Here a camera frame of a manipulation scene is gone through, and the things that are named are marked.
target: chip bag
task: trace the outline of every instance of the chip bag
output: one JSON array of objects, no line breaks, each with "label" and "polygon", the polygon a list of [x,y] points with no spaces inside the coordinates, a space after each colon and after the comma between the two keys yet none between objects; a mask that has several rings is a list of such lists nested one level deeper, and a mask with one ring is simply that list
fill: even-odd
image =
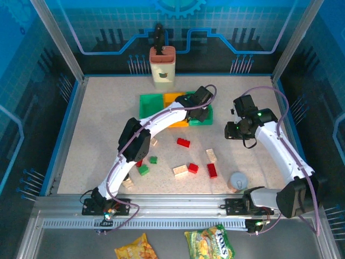
[{"label": "chip bag", "polygon": [[145,233],[133,243],[116,248],[115,253],[118,259],[157,259],[155,252],[147,242]]},{"label": "chip bag", "polygon": [[190,259],[233,259],[235,256],[222,224],[204,230],[186,231],[184,235]]}]

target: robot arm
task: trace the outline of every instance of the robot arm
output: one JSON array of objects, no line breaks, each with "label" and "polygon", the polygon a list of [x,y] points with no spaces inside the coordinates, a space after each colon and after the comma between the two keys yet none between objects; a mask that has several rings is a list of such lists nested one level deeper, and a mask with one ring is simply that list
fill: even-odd
[{"label": "robot arm", "polygon": [[234,121],[225,126],[225,138],[260,141],[270,153],[279,171],[282,173],[286,187],[283,190],[256,187],[244,192],[243,200],[247,210],[257,207],[279,209],[291,218],[313,210],[311,190],[302,169],[310,176],[318,201],[324,195],[325,180],[314,173],[293,148],[283,131],[277,134],[277,118],[270,109],[258,110],[250,95],[234,100],[231,110]]},{"label": "robot arm", "polygon": [[[194,94],[177,97],[175,102],[167,108],[150,117],[142,120],[129,119],[119,139],[119,155],[108,177],[92,191],[91,198],[94,202],[101,208],[107,208],[108,204],[112,203],[109,201],[111,199],[109,192],[113,196],[118,194],[120,185],[129,170],[148,154],[151,138],[168,126],[184,119],[195,118],[203,122],[208,116],[207,106],[213,98],[213,94],[201,86]],[[140,134],[130,141],[138,131]]]}]

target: green tray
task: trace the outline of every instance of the green tray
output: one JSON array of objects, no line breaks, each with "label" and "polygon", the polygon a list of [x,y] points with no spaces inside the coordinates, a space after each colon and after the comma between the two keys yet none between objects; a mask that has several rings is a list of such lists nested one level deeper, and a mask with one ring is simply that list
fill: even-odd
[{"label": "green tray", "polygon": [[207,118],[204,120],[204,122],[200,122],[197,119],[191,119],[189,121],[189,126],[203,126],[203,125],[212,125],[213,124],[213,109],[212,106],[209,105],[209,115],[207,116]]},{"label": "green tray", "polygon": [[140,96],[139,118],[149,117],[164,109],[162,94],[143,94]]}]

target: red lego brick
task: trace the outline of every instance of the red lego brick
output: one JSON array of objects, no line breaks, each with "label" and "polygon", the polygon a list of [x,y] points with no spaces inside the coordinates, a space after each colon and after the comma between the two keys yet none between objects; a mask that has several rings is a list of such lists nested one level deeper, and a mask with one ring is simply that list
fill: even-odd
[{"label": "red lego brick", "polygon": [[140,160],[138,163],[135,164],[137,167],[141,167],[142,165],[142,160]]},{"label": "red lego brick", "polygon": [[177,139],[177,143],[181,146],[184,146],[184,147],[189,147],[189,145],[190,145],[190,141],[185,140],[185,139],[181,139],[181,138]]},{"label": "red lego brick", "polygon": [[209,163],[207,165],[207,169],[209,170],[209,174],[210,174],[210,178],[217,178],[217,171],[216,171],[216,168],[215,168],[215,164],[213,163]]},{"label": "red lego brick", "polygon": [[195,165],[194,163],[189,164],[188,171],[196,174],[198,172],[198,170],[199,170],[199,167],[197,165]]}]

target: gear logo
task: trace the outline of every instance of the gear logo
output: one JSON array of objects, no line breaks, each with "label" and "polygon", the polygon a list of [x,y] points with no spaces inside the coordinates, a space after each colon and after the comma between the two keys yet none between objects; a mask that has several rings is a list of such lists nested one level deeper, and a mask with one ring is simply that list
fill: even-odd
[{"label": "gear logo", "polygon": [[0,0],[0,7],[7,8],[8,12],[12,14],[13,19],[22,28],[31,18],[30,0]]},{"label": "gear logo", "polygon": [[156,10],[161,11],[163,15],[173,16],[179,19],[181,16],[187,18],[187,15],[194,15],[200,6],[205,4],[205,0],[153,0]]}]

